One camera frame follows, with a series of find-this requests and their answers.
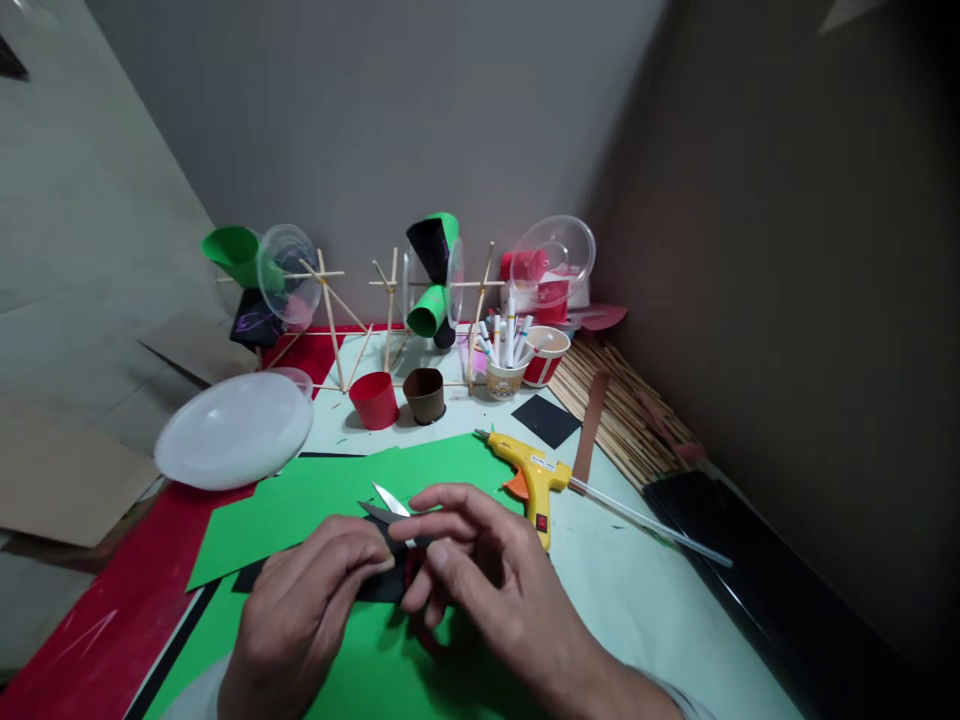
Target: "wrist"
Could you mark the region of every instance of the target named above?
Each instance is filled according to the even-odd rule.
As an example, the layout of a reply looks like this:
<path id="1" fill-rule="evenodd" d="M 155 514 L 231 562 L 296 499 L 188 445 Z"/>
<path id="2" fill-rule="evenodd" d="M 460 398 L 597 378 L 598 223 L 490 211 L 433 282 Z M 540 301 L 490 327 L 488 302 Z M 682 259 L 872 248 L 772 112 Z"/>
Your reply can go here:
<path id="1" fill-rule="evenodd" d="M 581 718 L 650 718 L 682 720 L 676 703 L 652 680 L 624 665 L 599 643 L 589 666 L 568 680 L 567 703 L 551 709 L 564 720 Z"/>

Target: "scissors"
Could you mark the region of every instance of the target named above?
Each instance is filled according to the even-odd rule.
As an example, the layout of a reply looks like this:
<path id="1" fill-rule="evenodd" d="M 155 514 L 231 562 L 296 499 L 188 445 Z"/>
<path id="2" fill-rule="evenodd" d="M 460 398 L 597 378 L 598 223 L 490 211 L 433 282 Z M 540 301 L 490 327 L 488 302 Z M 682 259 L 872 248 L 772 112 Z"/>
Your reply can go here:
<path id="1" fill-rule="evenodd" d="M 374 489 L 377 491 L 377 494 L 380 496 L 380 499 L 383 500 L 384 505 L 390 509 L 384 510 L 376 505 L 362 501 L 358 503 L 360 507 L 366 510 L 372 517 L 376 518 L 380 522 L 386 523 L 387 525 L 392 525 L 393 523 L 397 522 L 397 520 L 403 520 L 404 518 L 410 517 L 410 511 L 407 510 L 404 504 L 397 500 L 389 490 L 380 487 L 376 483 L 372 484 Z M 404 591 L 409 589 L 410 584 L 413 582 L 413 579 L 417 576 L 417 572 L 420 570 L 420 566 L 422 566 L 424 560 L 426 560 L 427 545 L 429 545 L 431 541 L 432 538 L 417 538 L 416 540 L 407 540 L 405 543 L 407 546 L 407 553 L 403 568 Z M 423 624 L 422 616 L 417 618 L 411 617 L 411 627 L 414 635 L 416 635 L 417 640 L 420 641 L 420 644 L 423 646 L 424 650 L 429 652 L 431 655 L 439 655 L 446 649 L 445 646 L 437 642 L 437 639 L 433 636 L 433 633 L 430 632 L 430 630 L 428 630 Z"/>

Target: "green paper cone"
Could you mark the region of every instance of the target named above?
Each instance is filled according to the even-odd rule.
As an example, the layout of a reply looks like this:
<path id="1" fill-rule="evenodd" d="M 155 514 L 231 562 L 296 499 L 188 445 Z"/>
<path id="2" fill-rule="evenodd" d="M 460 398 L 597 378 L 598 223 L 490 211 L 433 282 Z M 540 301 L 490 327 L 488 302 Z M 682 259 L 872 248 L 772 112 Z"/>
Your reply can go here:
<path id="1" fill-rule="evenodd" d="M 447 289 L 431 285 L 407 315 L 407 327 L 420 337 L 433 337 L 441 322 L 446 322 Z"/>
<path id="2" fill-rule="evenodd" d="M 260 241 L 246 228 L 236 225 L 217 228 L 203 239 L 200 249 L 244 290 L 260 287 L 257 282 Z"/>
<path id="3" fill-rule="evenodd" d="M 460 237 L 460 221 L 450 213 L 434 213 L 427 215 L 426 220 L 437 218 L 443 225 L 444 239 L 447 241 L 447 247 L 453 245 L 453 241 Z"/>

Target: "green paper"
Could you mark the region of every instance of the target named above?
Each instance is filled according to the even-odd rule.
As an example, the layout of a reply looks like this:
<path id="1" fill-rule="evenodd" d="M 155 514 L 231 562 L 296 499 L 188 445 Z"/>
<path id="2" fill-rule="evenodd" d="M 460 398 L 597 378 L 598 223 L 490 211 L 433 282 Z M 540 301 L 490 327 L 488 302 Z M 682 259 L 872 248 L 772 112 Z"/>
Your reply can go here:
<path id="1" fill-rule="evenodd" d="M 430 485 L 466 482 L 522 513 L 522 503 L 498 492 L 513 476 L 474 435 L 364 458 L 294 459 L 280 476 L 261 481 L 253 497 L 214 510 L 187 590 L 303 542 L 328 515 L 363 517 L 357 501 L 379 502 L 371 482 L 405 505 Z"/>
<path id="2" fill-rule="evenodd" d="M 177 696 L 233 650 L 247 596 L 220 583 L 145 717 L 160 717 Z M 542 717 L 529 693 L 494 658 L 469 618 L 448 611 L 436 632 L 450 650 L 434 659 L 411 635 L 406 616 L 386 603 L 356 603 L 343 645 L 307 718 Z"/>
<path id="3" fill-rule="evenodd" d="M 177 656 L 173 667 L 144 713 L 144 720 L 163 716 L 184 688 L 217 660 L 233 650 L 240 627 L 240 612 L 247 595 L 231 592 L 236 574 L 225 577 L 210 599 L 197 626 Z"/>

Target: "white marker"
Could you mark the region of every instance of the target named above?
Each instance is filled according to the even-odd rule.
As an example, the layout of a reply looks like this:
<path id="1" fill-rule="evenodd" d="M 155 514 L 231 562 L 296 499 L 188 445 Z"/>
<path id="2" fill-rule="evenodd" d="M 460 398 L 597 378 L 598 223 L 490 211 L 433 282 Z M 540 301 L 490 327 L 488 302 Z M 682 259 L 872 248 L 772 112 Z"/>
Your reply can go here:
<path id="1" fill-rule="evenodd" d="M 517 367 L 523 367 L 523 366 L 526 365 L 528 362 L 530 362 L 531 360 L 533 360 L 534 356 L 537 355 L 537 354 L 539 354 L 539 353 L 540 353 L 540 350 L 542 350 L 542 349 L 543 349 L 542 347 L 538 347 L 538 348 L 532 347 L 532 348 L 530 348 L 529 350 L 527 350 L 527 351 L 523 354 L 523 357 L 520 358 L 520 362 L 517 364 Z"/>
<path id="2" fill-rule="evenodd" d="M 520 358 L 523 356 L 524 348 L 527 344 L 527 335 L 530 334 L 530 326 L 533 325 L 533 315 L 527 315 L 523 319 L 523 325 L 520 327 L 520 337 L 517 338 L 517 347 L 513 351 L 513 359 L 516 361 L 513 366 L 520 367 Z"/>
<path id="3" fill-rule="evenodd" d="M 496 358 L 494 365 L 500 362 L 500 316 L 493 316 L 493 356 Z"/>
<path id="4" fill-rule="evenodd" d="M 517 304 L 513 296 L 507 298 L 507 367 L 513 367 L 513 334 L 517 329 Z"/>
<path id="5" fill-rule="evenodd" d="M 480 338 L 480 347 L 483 348 L 483 354 L 487 356 L 487 362 L 495 368 L 499 368 L 496 358 L 493 357 L 493 350 L 490 348 L 490 341 L 486 338 Z"/>
<path id="6" fill-rule="evenodd" d="M 507 319 L 504 318 L 500 321 L 500 334 L 503 336 L 503 341 L 500 343 L 500 355 L 498 359 L 500 361 L 500 367 L 506 368 L 507 365 Z"/>

